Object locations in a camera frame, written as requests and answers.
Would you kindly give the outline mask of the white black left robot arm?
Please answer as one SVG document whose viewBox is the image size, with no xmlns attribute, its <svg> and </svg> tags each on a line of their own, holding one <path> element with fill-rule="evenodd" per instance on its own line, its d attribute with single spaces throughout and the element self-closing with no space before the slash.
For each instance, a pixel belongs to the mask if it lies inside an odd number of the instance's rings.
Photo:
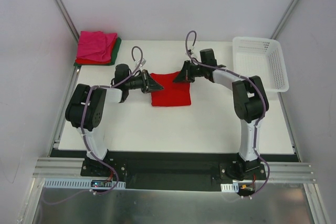
<svg viewBox="0 0 336 224">
<path fill-rule="evenodd" d="M 130 90 L 142 93 L 162 91 L 164 87 L 156 82 L 147 70 L 135 69 L 122 63 L 116 66 L 111 86 L 89 86 L 78 84 L 67 105 L 65 118 L 83 139 L 88 162 L 99 176 L 116 177 L 111 163 L 105 160 L 108 148 L 104 143 L 104 130 L 100 126 L 105 102 L 122 103 Z"/>
</svg>

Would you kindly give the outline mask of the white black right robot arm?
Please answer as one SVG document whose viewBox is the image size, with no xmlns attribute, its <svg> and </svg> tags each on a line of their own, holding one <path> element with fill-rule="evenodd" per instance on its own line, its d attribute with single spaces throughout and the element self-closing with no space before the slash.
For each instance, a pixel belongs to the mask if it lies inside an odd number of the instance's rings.
<svg viewBox="0 0 336 224">
<path fill-rule="evenodd" d="M 241 140 L 237 160 L 227 166 L 225 173 L 235 180 L 250 178 L 260 167 L 259 128 L 269 109 L 261 78 L 241 76 L 224 65 L 218 65 L 212 49 L 200 51 L 201 61 L 193 56 L 191 49 L 187 49 L 186 54 L 190 59 L 184 61 L 173 82 L 192 83 L 195 78 L 204 77 L 232 91 L 234 111 L 241 122 Z"/>
</svg>

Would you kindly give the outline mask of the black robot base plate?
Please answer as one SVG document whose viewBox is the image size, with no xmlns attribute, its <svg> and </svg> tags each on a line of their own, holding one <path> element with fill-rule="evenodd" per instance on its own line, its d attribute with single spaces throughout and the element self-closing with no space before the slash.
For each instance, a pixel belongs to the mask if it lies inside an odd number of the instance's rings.
<svg viewBox="0 0 336 224">
<path fill-rule="evenodd" d="M 248 165 L 237 154 L 109 151 L 101 164 L 89 158 L 82 163 L 83 177 L 112 178 L 127 189 L 220 191 L 222 184 L 237 180 L 256 184 L 266 180 L 260 161 Z"/>
</svg>

